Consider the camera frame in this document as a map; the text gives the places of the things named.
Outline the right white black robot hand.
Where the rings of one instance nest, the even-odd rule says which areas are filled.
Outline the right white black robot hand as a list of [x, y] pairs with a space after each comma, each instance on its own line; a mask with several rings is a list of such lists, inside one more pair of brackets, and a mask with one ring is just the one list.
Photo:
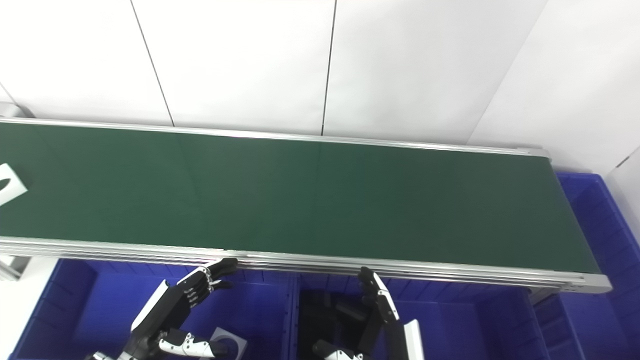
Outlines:
[[314, 342], [311, 350], [323, 360], [372, 360], [372, 351], [381, 332], [389, 360], [423, 360], [423, 347], [419, 321], [403, 323], [391, 292], [373, 269], [362, 266], [358, 272], [362, 302], [371, 310], [365, 318], [365, 328], [358, 339], [356, 350], [338, 347], [323, 339]]

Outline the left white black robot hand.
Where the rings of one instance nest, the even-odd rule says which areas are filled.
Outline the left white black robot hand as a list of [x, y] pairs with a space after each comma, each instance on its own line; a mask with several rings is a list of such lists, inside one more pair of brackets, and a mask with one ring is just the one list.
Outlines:
[[238, 269], [238, 259], [225, 257], [201, 265], [175, 285], [163, 280], [135, 317], [119, 360], [164, 360], [167, 356], [222, 359], [230, 346], [181, 329], [192, 309], [217, 290], [233, 287], [224, 276]]

